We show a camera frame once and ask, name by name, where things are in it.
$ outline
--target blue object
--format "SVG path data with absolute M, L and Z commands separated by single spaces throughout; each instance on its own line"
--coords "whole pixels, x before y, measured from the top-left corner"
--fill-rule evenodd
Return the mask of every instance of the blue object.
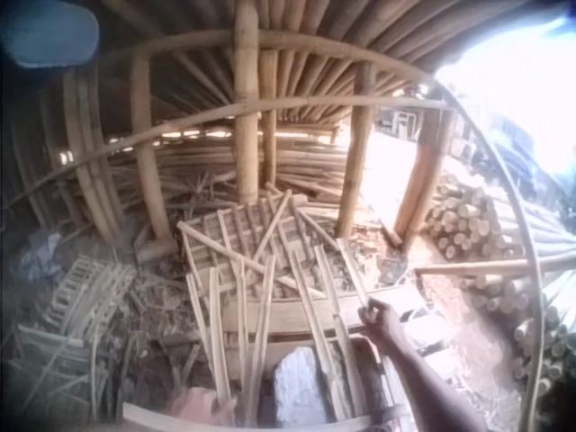
M 55 0 L 21 0 L 4 5 L 0 41 L 23 68 L 80 65 L 95 54 L 98 21 L 84 7 Z

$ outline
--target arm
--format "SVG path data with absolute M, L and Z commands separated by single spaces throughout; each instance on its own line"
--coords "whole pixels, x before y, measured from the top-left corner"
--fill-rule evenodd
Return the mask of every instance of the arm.
M 404 336 L 392 306 L 370 300 L 358 311 L 370 339 L 390 357 L 417 412 L 420 430 L 484 432 L 483 419 L 434 372 Z

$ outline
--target bamboo roof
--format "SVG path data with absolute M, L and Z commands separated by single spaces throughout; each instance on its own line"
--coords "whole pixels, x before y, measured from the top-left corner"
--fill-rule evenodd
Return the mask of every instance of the bamboo roof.
M 496 32 L 548 21 L 558 5 L 527 0 L 255 0 L 259 28 L 343 41 L 434 73 L 467 48 Z M 86 2 L 101 26 L 102 57 L 145 41 L 234 27 L 234 0 L 101 0 Z M 205 50 L 162 52 L 151 63 L 154 121 L 198 113 L 234 101 L 231 44 Z M 351 95 L 356 63 L 346 58 L 280 51 L 277 97 Z M 101 75 L 101 94 L 120 98 L 130 62 L 119 61 Z M 411 86 L 414 76 L 381 70 L 377 95 Z M 122 117 L 103 113 L 106 123 Z M 333 124 L 346 106 L 283 109 L 280 122 Z

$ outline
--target hand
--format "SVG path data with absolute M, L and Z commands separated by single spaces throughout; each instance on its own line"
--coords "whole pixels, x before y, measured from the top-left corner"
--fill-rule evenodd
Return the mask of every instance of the hand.
M 236 399 L 232 399 L 219 404 L 216 391 L 194 387 L 172 402 L 168 415 L 204 425 L 229 426 L 236 403 Z
M 404 336 L 400 317 L 390 304 L 371 298 L 368 307 L 358 309 L 358 316 L 364 323 L 367 336 L 386 355 L 393 355 L 410 347 Z

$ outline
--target curved bamboo arch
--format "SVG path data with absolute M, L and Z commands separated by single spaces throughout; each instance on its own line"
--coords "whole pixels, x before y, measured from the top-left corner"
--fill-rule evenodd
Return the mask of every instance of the curved bamboo arch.
M 126 149 L 128 147 L 137 146 L 148 140 L 153 140 L 155 137 L 168 133 L 174 130 L 181 130 L 189 128 L 196 124 L 213 122 L 220 120 L 231 115 L 244 115 L 250 113 L 257 113 L 259 111 L 281 110 L 287 108 L 296 108 L 306 105 L 387 105 L 387 106 L 402 106 L 412 108 L 429 108 L 429 109 L 447 109 L 448 105 L 444 102 L 429 101 L 412 99 L 408 97 L 390 97 L 390 96 L 312 96 L 312 97 L 286 97 L 284 99 L 272 100 L 257 100 L 249 103 L 233 103 L 225 105 L 213 110 L 199 112 L 197 114 L 188 115 L 181 119 L 167 121 L 158 126 L 150 128 L 140 133 L 134 133 L 127 138 L 120 139 L 104 148 L 100 148 L 90 153 L 85 153 L 80 159 L 72 163 L 61 166 L 45 175 L 40 180 L 14 197 L 9 203 L 3 206 L 2 210 L 7 210 L 14 204 L 18 203 L 22 198 L 36 191 L 38 188 L 44 186 L 47 182 L 52 181 L 60 176 L 63 176 L 70 171 L 89 163 L 95 158 L 108 156 L 116 151 Z
M 154 56 L 168 51 L 211 50 L 233 46 L 233 30 L 190 31 L 166 36 L 165 38 L 143 42 L 128 49 L 122 49 L 108 56 L 102 62 L 109 63 L 127 58 L 133 54 Z M 350 61 L 370 61 L 381 70 L 391 71 L 401 77 L 414 80 L 432 80 L 432 76 L 402 60 L 397 60 L 371 49 L 358 48 L 350 43 L 340 42 L 289 31 L 258 30 L 258 45 L 262 49 L 306 51 L 318 56 Z

